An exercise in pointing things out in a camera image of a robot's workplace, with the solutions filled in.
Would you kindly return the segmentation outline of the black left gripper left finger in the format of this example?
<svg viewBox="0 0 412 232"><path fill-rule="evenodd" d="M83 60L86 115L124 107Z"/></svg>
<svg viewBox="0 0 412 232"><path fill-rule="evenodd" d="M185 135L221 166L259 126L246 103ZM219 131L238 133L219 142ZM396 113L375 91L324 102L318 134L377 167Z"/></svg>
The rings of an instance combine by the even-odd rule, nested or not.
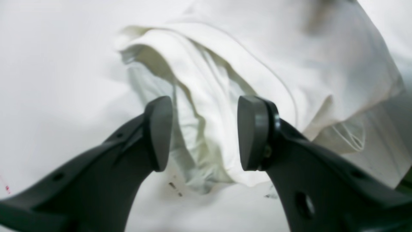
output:
<svg viewBox="0 0 412 232"><path fill-rule="evenodd" d="M140 185L165 170L173 122L169 96L150 101L102 144L1 201L1 225L19 232L123 232Z"/></svg>

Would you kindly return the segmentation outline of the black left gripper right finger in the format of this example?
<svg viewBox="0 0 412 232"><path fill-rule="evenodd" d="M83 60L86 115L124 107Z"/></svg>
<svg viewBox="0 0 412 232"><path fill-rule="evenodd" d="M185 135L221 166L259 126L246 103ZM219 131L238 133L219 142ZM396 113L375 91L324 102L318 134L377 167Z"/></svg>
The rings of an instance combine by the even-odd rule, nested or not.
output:
<svg viewBox="0 0 412 232"><path fill-rule="evenodd" d="M269 176L290 231L411 231L410 196L309 141L273 102L239 97L237 127L243 170Z"/></svg>

